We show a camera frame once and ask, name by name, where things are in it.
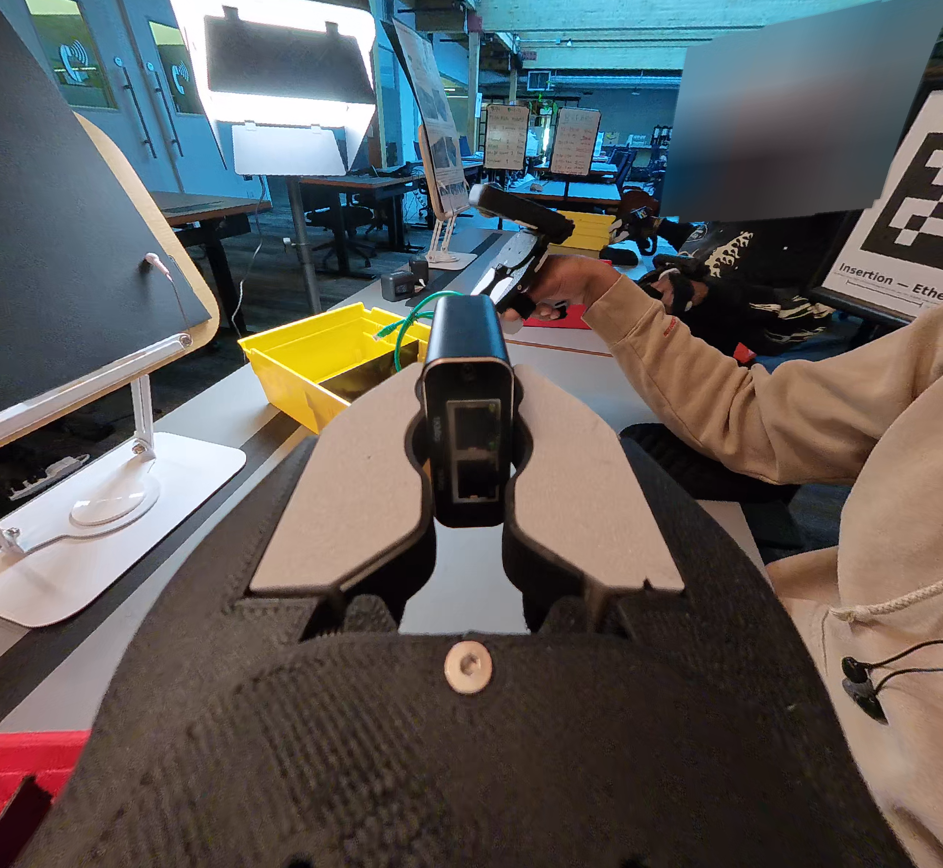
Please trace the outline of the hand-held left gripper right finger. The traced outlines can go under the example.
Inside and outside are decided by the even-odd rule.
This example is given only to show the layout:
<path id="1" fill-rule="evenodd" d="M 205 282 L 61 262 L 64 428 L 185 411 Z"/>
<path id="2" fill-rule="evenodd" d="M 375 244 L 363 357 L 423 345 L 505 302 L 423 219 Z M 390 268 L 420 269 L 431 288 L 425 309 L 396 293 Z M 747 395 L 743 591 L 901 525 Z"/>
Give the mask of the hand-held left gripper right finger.
<path id="1" fill-rule="evenodd" d="M 505 495 L 502 556 L 528 596 L 685 590 L 616 432 L 536 368 L 515 367 L 521 461 Z"/>

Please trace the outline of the black ethernet splitter box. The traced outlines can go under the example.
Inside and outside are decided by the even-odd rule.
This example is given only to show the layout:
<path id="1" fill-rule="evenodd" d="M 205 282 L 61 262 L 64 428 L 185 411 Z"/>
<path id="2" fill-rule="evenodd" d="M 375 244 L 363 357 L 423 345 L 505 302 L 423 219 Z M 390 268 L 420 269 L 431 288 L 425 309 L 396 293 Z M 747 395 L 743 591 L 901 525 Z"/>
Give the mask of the black ethernet splitter box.
<path id="1" fill-rule="evenodd" d="M 511 476 L 516 379 L 486 295 L 443 298 L 418 380 L 435 516 L 453 529 L 501 523 Z"/>

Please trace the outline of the yellow plastic bin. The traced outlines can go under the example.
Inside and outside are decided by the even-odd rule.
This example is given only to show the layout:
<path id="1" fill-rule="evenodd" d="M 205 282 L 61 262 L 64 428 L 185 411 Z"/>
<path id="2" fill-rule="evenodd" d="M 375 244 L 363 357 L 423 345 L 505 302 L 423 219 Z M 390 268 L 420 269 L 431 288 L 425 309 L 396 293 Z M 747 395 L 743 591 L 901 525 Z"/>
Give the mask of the yellow plastic bin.
<path id="1" fill-rule="evenodd" d="M 313 434 L 351 403 L 319 382 L 395 350 L 399 319 L 363 303 L 243 338 L 240 346 L 269 403 Z"/>

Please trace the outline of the red plastic bin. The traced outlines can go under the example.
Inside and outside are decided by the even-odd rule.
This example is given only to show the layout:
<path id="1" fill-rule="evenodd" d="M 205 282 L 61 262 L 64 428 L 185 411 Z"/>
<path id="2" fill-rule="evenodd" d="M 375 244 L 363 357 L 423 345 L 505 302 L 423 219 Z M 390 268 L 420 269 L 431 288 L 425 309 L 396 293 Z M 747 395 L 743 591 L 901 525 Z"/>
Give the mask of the red plastic bin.
<path id="1" fill-rule="evenodd" d="M 1 734 L 1 866 L 17 860 L 73 774 L 90 731 Z"/>

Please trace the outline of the person's right forearm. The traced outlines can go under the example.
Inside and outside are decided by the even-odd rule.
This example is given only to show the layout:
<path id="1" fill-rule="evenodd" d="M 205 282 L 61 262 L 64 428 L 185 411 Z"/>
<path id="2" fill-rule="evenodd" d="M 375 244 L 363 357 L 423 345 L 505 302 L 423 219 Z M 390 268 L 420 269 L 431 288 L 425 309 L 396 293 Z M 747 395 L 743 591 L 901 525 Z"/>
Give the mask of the person's right forearm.
<path id="1" fill-rule="evenodd" d="M 625 377 L 678 438 L 778 485 L 941 489 L 941 308 L 856 350 L 740 367 L 622 277 L 587 309 Z"/>

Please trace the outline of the person's right hand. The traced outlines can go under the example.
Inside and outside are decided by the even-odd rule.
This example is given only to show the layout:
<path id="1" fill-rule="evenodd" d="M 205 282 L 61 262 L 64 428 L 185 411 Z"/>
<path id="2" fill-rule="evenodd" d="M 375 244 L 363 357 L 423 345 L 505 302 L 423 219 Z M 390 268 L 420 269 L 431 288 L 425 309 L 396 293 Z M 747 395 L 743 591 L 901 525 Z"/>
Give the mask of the person's right hand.
<path id="1" fill-rule="evenodd" d="M 571 304 L 590 308 L 622 274 L 606 261 L 577 255 L 549 255 L 536 271 L 525 295 L 535 304 L 532 317 L 557 320 Z"/>

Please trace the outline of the yellow storage bin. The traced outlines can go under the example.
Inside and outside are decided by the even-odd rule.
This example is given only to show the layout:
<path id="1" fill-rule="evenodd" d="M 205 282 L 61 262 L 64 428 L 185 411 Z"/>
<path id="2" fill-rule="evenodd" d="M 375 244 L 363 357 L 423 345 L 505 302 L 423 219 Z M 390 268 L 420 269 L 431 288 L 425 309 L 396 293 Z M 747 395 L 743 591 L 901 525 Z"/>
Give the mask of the yellow storage bin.
<path id="1" fill-rule="evenodd" d="M 598 259 L 610 243 L 610 231 L 616 218 L 607 214 L 560 211 L 573 224 L 572 234 L 561 244 L 551 244 L 549 254 L 577 255 Z"/>

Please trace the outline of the white handwritten board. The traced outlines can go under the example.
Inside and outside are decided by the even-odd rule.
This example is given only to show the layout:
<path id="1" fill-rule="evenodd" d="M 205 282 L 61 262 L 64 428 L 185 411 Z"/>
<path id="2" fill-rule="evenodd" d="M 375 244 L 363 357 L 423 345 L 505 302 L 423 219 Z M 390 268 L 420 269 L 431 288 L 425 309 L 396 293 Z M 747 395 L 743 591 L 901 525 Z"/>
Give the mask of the white handwritten board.
<path id="1" fill-rule="evenodd" d="M 551 175 L 566 179 L 589 176 L 601 120 L 602 113 L 596 109 L 559 109 L 548 168 Z"/>
<path id="2" fill-rule="evenodd" d="M 489 171 L 517 172 L 526 167 L 530 110 L 527 105 L 485 106 L 483 166 Z"/>

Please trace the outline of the black bin divider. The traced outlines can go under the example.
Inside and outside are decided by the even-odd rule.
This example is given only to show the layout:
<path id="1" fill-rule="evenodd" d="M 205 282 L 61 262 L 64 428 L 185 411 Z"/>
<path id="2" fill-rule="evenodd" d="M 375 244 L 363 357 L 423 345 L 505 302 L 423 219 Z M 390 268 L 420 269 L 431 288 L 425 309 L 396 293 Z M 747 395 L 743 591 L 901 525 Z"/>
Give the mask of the black bin divider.
<path id="1" fill-rule="evenodd" d="M 353 403 L 396 373 L 394 353 L 388 352 L 322 380 L 318 386 L 341 401 Z"/>

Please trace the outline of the poster display board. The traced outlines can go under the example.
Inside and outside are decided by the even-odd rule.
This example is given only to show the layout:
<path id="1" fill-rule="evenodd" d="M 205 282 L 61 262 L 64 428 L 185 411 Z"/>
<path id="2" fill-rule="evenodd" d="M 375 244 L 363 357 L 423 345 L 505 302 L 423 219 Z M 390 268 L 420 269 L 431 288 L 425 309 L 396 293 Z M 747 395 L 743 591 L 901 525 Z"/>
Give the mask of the poster display board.
<path id="1" fill-rule="evenodd" d="M 398 21 L 384 27 L 418 105 L 419 153 L 434 217 L 425 259 L 433 270 L 463 271 L 475 256 L 452 250 L 451 243 L 459 215 L 471 209 L 469 186 L 433 45 Z"/>

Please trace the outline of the small black device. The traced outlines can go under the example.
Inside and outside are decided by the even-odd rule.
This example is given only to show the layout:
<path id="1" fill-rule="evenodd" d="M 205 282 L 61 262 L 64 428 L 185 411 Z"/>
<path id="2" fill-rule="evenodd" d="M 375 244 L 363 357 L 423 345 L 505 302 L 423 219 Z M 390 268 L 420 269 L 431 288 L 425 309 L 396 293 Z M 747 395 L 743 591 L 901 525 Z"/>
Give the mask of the small black device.
<path id="1" fill-rule="evenodd" d="M 411 259 L 393 272 L 380 277 L 381 296 L 389 302 L 414 298 L 428 290 L 430 263 L 425 258 Z"/>

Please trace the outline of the studio softbox light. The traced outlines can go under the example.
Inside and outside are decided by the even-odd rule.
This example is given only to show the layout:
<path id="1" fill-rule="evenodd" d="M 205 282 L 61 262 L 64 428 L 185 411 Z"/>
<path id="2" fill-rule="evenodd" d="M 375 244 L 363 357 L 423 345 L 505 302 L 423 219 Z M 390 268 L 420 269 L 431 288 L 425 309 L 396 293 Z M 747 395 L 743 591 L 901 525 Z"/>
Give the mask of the studio softbox light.
<path id="1" fill-rule="evenodd" d="M 371 128 L 376 25 L 359 0 L 170 0 L 207 120 L 235 171 L 282 177 L 314 314 L 322 311 L 301 182 L 347 174 Z"/>

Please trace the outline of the black earphones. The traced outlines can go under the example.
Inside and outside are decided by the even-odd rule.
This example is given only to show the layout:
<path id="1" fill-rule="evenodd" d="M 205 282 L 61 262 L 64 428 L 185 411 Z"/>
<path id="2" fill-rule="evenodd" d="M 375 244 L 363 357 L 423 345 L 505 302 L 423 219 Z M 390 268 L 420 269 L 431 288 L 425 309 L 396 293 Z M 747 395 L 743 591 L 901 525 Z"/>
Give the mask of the black earphones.
<path id="1" fill-rule="evenodd" d="M 888 717 L 881 702 L 882 691 L 898 678 L 913 675 L 935 675 L 942 672 L 938 665 L 902 665 L 915 654 L 942 647 L 942 639 L 931 639 L 876 662 L 865 662 L 852 656 L 841 660 L 842 688 L 855 706 L 881 725 L 888 725 Z"/>

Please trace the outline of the wooden office desk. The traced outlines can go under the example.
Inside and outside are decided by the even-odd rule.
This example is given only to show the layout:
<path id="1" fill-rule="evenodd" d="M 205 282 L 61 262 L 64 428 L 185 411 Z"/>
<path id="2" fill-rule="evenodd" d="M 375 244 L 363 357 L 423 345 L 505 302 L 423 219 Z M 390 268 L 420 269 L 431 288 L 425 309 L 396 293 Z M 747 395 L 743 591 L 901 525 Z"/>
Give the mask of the wooden office desk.
<path id="1" fill-rule="evenodd" d="M 238 337 L 247 336 L 240 293 L 230 271 L 222 242 L 251 231 L 250 217 L 272 208 L 260 199 L 152 191 L 151 198 L 176 233 L 185 249 L 200 247 L 215 284 L 218 303 L 230 329 Z"/>

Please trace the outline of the black-framed printed tag sign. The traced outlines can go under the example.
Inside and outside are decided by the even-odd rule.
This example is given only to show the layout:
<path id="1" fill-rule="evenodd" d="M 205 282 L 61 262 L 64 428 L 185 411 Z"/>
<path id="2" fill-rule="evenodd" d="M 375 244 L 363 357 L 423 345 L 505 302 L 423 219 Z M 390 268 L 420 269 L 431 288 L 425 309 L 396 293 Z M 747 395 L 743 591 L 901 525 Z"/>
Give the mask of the black-framed printed tag sign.
<path id="1" fill-rule="evenodd" d="M 926 91 L 880 197 L 839 236 L 820 279 L 811 298 L 892 327 L 941 306 L 941 84 Z"/>

